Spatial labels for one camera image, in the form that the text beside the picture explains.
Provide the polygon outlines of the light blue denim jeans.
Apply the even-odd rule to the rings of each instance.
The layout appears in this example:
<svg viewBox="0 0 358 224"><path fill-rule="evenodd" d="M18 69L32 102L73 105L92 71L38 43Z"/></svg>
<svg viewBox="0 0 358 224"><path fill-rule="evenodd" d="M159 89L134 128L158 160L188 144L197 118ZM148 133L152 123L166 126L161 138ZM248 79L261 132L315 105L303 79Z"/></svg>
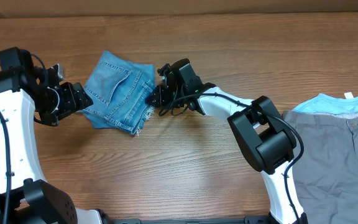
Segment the light blue denim jeans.
<svg viewBox="0 0 358 224"><path fill-rule="evenodd" d="M154 89L152 64L123 60L105 50L84 86L93 104L80 112L96 129L139 134L154 113L145 102Z"/></svg>

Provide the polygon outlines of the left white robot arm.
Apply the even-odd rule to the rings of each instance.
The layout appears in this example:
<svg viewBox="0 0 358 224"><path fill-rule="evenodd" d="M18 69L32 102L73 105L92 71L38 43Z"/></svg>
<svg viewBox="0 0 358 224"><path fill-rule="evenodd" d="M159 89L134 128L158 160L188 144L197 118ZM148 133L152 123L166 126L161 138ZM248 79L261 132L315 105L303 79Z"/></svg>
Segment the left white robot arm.
<svg viewBox="0 0 358 224"><path fill-rule="evenodd" d="M93 102L59 64L35 66L35 58L17 47L0 51L0 223L108 223L102 210L76 208L42 172L35 124L57 126Z"/></svg>

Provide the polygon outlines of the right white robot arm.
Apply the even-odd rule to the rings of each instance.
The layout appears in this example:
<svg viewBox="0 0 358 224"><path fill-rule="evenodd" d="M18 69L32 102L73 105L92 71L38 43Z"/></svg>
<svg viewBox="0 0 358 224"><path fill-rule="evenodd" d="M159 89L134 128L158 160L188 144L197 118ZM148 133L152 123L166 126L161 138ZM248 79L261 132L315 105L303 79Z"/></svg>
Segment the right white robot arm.
<svg viewBox="0 0 358 224"><path fill-rule="evenodd" d="M268 222L307 223L292 175L304 143L271 99L239 98L213 83L203 83L187 58L167 63L157 72L162 82L145 102L159 108L159 116L181 108L226 120L245 160L262 175L270 200Z"/></svg>

